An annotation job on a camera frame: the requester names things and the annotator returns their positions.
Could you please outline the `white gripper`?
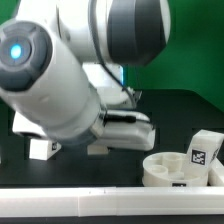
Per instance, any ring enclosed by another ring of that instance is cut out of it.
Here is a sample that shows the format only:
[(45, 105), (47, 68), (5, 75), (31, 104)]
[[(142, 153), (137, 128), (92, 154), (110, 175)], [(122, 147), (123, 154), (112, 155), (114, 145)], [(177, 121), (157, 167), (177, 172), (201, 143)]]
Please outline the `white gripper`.
[[(16, 112), (12, 131), (20, 136), (50, 140), (43, 129)], [(75, 139), (74, 145), (149, 151), (155, 144), (156, 130), (150, 119), (139, 112), (109, 110), (100, 136), (89, 133)]]

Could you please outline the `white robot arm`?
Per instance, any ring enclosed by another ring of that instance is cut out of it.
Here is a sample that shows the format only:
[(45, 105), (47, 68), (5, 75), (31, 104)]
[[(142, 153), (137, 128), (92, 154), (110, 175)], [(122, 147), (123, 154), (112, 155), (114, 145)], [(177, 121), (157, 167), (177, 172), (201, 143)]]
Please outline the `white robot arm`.
[(19, 0), (0, 25), (0, 99), (15, 112), (13, 132), (151, 150), (155, 129), (135, 95), (122, 104), (83, 66), (147, 65), (166, 47), (170, 25), (167, 0)]

